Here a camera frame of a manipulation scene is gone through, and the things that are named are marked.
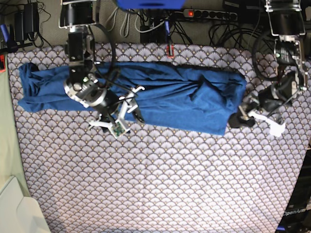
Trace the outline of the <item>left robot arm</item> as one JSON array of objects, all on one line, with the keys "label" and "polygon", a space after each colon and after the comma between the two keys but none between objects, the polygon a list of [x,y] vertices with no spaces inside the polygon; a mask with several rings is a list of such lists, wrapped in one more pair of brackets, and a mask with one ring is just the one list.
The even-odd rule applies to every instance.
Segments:
[{"label": "left robot arm", "polygon": [[[286,124],[272,119],[278,110],[291,105],[292,100],[307,90],[308,73],[305,71],[303,43],[306,34],[301,2],[299,0],[267,0],[265,9],[270,28],[255,40],[251,58],[257,78],[270,81],[257,95],[250,94],[248,101],[239,105],[228,123],[231,128],[253,127],[257,120],[268,124],[270,134],[280,137]],[[256,53],[259,42],[266,36],[275,37],[274,55],[277,62],[276,76],[266,77],[259,70]]]}]

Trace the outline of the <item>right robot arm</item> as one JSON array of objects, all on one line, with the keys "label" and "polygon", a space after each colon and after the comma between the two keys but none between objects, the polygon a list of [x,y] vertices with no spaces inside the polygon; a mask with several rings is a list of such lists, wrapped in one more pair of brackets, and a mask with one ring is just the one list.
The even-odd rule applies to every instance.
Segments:
[{"label": "right robot arm", "polygon": [[[85,108],[98,112],[98,119],[90,127],[100,127],[118,138],[130,131],[125,116],[132,114],[144,123],[136,102],[137,92],[144,87],[127,88],[116,83],[121,70],[115,67],[116,46],[108,30],[99,22],[99,0],[62,0],[59,27],[67,29],[66,54],[69,58],[69,77],[64,82],[68,97]],[[106,73],[98,69],[95,36],[92,27],[100,29],[108,38],[112,59]]]}]

